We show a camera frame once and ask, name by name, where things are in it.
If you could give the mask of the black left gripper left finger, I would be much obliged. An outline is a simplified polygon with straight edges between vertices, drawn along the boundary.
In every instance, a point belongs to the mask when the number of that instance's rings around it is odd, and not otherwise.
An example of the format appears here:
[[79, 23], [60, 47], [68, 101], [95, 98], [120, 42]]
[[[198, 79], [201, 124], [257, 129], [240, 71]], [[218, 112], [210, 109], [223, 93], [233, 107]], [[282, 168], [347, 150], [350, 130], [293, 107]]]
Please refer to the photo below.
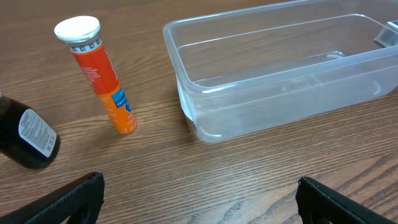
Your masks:
[[1, 223], [96, 223], [104, 203], [104, 176], [90, 172], [1, 217]]

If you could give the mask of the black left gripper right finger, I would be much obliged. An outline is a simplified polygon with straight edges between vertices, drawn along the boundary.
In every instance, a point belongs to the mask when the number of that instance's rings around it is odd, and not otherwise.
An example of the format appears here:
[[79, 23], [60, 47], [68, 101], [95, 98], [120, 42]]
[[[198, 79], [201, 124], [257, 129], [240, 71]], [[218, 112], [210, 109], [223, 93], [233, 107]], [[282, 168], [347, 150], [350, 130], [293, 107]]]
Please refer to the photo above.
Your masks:
[[295, 199], [303, 224], [396, 224], [311, 177], [299, 179]]

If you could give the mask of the clear plastic container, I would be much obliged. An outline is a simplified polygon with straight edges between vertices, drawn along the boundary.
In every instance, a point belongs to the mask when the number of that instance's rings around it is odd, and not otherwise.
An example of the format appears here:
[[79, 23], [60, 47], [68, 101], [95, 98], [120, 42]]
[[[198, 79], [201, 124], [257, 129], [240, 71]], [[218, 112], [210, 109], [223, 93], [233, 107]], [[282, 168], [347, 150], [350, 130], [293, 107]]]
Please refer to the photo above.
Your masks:
[[374, 39], [397, 2], [288, 1], [172, 21], [163, 36], [198, 139], [218, 142], [397, 87], [397, 45]]

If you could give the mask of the white blue plaster box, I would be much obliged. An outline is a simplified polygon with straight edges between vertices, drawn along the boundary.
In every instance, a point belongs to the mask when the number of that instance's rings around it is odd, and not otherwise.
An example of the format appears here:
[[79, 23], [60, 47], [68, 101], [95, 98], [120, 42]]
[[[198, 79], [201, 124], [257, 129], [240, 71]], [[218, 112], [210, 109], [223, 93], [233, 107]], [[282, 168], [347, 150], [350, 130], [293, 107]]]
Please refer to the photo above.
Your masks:
[[389, 21], [374, 40], [382, 47], [393, 47], [397, 45], [397, 38], [397, 21]]

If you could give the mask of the dark brown medicine bottle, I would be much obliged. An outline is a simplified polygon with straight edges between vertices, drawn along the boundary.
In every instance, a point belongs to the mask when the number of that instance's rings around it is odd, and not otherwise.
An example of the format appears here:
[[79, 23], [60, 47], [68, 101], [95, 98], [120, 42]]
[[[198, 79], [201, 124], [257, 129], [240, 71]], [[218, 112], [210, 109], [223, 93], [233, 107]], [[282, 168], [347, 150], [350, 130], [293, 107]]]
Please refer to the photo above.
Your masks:
[[60, 136], [30, 106], [1, 95], [1, 153], [30, 169], [49, 166]]

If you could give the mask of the orange tablet tube white cap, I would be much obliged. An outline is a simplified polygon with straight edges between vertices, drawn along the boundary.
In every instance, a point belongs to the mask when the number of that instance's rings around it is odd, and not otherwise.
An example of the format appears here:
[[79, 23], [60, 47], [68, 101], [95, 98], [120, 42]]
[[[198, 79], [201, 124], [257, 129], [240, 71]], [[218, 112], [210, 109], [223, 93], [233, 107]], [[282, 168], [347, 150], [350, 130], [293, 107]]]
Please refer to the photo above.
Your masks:
[[59, 22], [54, 33], [68, 45], [116, 131], [130, 134], [137, 128], [137, 121], [108, 57], [100, 29], [97, 18], [76, 16]]

